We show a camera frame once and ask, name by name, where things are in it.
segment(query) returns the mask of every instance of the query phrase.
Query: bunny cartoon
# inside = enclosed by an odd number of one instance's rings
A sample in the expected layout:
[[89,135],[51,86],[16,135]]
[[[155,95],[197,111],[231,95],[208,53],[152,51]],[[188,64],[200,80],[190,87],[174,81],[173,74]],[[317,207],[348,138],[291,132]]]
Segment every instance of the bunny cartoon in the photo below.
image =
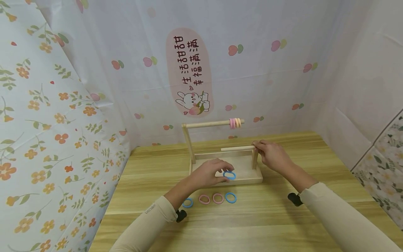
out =
[[202,105],[204,106],[204,111],[208,112],[210,108],[210,102],[208,101],[208,94],[203,93],[202,95],[198,95],[197,93],[188,93],[184,94],[182,92],[178,92],[178,95],[182,98],[181,100],[175,100],[178,104],[184,106],[186,109],[191,109],[194,106],[200,108]]

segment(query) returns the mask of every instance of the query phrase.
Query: black clamp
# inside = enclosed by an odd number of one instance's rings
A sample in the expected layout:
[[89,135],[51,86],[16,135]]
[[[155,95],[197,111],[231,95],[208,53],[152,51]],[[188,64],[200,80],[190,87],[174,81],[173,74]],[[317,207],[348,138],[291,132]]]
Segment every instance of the black clamp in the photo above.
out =
[[301,198],[299,196],[299,194],[295,194],[295,193],[290,193],[287,198],[295,205],[295,206],[300,206],[302,205],[302,201]]
[[177,210],[177,215],[178,215],[177,223],[179,223],[179,222],[181,222],[184,218],[186,218],[187,213],[186,213],[185,210],[181,210],[181,211]]

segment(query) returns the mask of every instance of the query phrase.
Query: beige sleeve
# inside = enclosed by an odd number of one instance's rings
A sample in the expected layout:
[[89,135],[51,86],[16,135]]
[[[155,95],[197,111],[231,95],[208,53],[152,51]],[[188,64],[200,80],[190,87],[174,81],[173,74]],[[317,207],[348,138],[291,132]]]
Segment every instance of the beige sleeve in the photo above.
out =
[[402,251],[325,184],[318,183],[303,190],[300,197],[344,252]]
[[178,215],[171,203],[161,196],[120,235],[110,252],[146,252],[165,226]]

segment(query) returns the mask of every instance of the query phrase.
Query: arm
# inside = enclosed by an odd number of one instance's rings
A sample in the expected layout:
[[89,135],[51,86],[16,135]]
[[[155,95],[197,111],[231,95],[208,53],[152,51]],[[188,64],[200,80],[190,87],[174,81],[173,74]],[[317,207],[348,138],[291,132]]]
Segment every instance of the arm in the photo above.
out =
[[301,201],[345,252],[401,252],[382,231],[362,214],[301,167],[292,162],[284,149],[266,140],[253,145],[262,162],[281,174],[300,193]]
[[165,226],[177,219],[176,210],[194,191],[229,182],[216,177],[216,172],[233,171],[234,167],[220,159],[203,163],[191,175],[181,180],[164,196],[155,201],[120,235],[110,252],[145,252],[154,243]]

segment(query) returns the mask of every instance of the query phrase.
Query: wooden dowel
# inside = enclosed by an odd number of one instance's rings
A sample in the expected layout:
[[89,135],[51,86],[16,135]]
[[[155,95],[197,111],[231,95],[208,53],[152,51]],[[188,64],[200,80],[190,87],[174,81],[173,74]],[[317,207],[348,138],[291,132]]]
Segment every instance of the wooden dowel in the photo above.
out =
[[221,151],[253,150],[254,148],[255,148],[254,145],[248,145],[248,146],[238,146],[238,147],[221,148]]
[[196,163],[195,153],[193,152],[192,142],[190,142],[189,131],[186,128],[186,123],[182,123],[183,135],[185,136],[187,148],[189,149],[190,158],[192,160],[192,164]]
[[254,149],[252,152],[252,169],[256,169],[258,164],[258,154],[259,152]]
[[229,120],[225,121],[215,121],[215,122],[207,122],[207,123],[189,123],[185,124],[186,128],[202,128],[202,127],[211,127],[211,126],[221,126],[221,125],[229,125]]

